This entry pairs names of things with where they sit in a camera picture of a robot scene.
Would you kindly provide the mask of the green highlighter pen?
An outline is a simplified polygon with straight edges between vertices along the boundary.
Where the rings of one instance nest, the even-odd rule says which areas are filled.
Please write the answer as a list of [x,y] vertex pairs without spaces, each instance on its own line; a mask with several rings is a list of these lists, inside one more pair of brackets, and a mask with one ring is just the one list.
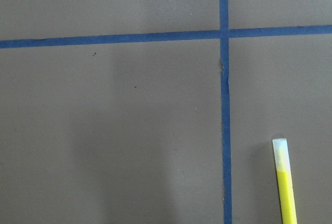
[[272,140],[283,223],[296,224],[297,214],[287,139]]

